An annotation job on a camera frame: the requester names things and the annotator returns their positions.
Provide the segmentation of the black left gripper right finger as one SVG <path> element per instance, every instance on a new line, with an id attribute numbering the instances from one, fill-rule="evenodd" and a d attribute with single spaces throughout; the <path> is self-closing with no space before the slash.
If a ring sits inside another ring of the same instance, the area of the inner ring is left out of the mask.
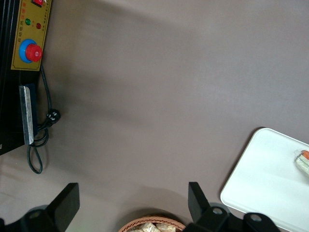
<path id="1" fill-rule="evenodd" d="M 234 216 L 222 204 L 210 204 L 198 182 L 188 184 L 188 208 L 193 222 L 186 232 L 278 232 L 280 229 L 266 215 L 246 213 Z"/>

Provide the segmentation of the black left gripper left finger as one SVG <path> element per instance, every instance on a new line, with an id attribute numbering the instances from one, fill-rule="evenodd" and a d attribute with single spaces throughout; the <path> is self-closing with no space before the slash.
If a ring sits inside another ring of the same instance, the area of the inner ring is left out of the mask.
<path id="1" fill-rule="evenodd" d="M 17 221 L 6 224 L 0 219 L 2 232 L 64 232 L 80 209 L 78 183 L 69 183 L 49 205 L 37 206 Z"/>

